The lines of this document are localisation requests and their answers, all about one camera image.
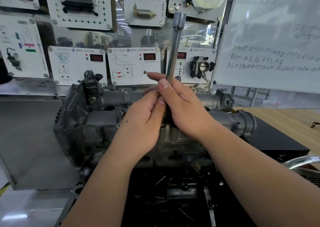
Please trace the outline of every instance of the forearm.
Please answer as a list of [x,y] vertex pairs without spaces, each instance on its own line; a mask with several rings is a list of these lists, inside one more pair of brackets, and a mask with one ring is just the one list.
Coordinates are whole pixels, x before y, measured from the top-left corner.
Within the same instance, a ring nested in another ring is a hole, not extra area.
[[132,168],[119,161],[106,152],[62,227],[121,226]]
[[214,122],[202,140],[214,164],[260,226],[316,226],[320,190]]

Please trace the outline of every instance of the hand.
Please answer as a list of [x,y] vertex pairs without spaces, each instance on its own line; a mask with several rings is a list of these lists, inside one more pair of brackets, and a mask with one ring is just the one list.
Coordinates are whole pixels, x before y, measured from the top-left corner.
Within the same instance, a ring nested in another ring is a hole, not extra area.
[[174,123],[180,130],[198,141],[210,134],[213,124],[217,122],[206,111],[192,89],[177,79],[173,79],[171,86],[164,74],[149,72],[147,75],[159,83],[146,89],[144,93],[159,90],[171,109]]
[[117,165],[133,168],[156,144],[166,104],[158,91],[133,103],[105,155]]

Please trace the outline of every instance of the white board mounting screw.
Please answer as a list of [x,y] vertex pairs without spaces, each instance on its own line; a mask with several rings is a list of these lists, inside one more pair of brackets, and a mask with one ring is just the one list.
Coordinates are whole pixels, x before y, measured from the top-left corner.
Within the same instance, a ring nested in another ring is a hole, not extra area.
[[39,9],[39,5],[37,5],[36,3],[33,3],[32,6],[37,10]]

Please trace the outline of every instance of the digital display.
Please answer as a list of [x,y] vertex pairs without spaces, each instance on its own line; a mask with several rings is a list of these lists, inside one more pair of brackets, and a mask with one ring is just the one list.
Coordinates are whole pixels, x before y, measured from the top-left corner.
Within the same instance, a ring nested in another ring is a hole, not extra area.
[[178,52],[177,59],[186,59],[186,52]]
[[103,55],[90,54],[90,61],[92,61],[92,62],[103,62]]
[[155,53],[144,53],[143,60],[155,60],[156,56]]

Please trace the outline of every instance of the metal stand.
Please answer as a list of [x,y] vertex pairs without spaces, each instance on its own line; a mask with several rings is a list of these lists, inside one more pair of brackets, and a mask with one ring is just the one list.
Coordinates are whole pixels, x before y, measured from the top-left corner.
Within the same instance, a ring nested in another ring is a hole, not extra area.
[[[266,96],[265,100],[267,100],[268,97],[269,97],[269,95],[270,95],[270,90],[268,90],[268,91],[265,93],[265,92],[259,92],[259,88],[253,88],[253,89],[251,89],[251,87],[249,87],[249,88],[247,89],[246,96],[235,95],[234,92],[235,92],[235,86],[232,86],[230,95],[231,95],[232,97],[241,98],[241,99],[250,101],[249,107],[253,107],[253,104],[254,104],[254,101],[256,100],[257,94],[265,95],[265,96]],[[253,92],[252,97],[249,97],[249,93],[250,93],[250,92]]]

